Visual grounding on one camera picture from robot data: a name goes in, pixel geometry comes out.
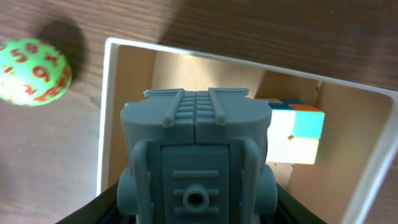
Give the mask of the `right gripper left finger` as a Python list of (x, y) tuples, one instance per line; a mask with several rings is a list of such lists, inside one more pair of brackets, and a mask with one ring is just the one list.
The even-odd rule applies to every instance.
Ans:
[(119, 182), (100, 193), (90, 203), (81, 207), (57, 224), (136, 224), (135, 216), (122, 215), (117, 206)]

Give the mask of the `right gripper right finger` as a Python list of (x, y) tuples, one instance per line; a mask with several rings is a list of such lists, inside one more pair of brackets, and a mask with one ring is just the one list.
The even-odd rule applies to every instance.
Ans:
[(276, 210), (272, 215), (261, 215), (260, 224), (326, 224), (283, 187), (276, 185), (278, 196)]

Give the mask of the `colourful puzzle cube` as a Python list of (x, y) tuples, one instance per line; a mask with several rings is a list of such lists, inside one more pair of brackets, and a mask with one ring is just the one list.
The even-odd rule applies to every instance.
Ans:
[(269, 99), (266, 162), (314, 164), (325, 113), (299, 100)]

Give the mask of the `yellow grey toy truck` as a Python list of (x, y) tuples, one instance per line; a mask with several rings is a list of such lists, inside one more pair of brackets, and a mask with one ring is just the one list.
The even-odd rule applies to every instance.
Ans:
[(138, 223), (259, 223), (277, 208), (272, 110), (246, 88), (147, 90), (126, 103), (118, 209)]

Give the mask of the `green numbered ball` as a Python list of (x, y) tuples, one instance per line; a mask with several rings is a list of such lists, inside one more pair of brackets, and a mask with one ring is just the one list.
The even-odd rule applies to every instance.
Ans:
[(72, 82), (72, 69), (60, 50), (40, 39), (1, 42), (1, 99), (42, 106), (59, 99)]

